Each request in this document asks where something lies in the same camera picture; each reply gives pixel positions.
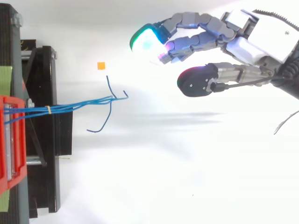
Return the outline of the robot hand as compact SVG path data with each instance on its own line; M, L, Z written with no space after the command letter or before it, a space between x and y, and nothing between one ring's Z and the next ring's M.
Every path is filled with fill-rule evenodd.
M220 48L238 61L208 63L183 71L177 80L187 97L205 97L241 86L271 84L299 96L299 28L263 10L233 10L221 18L193 12L148 23L130 39L133 52L153 54L163 64Z

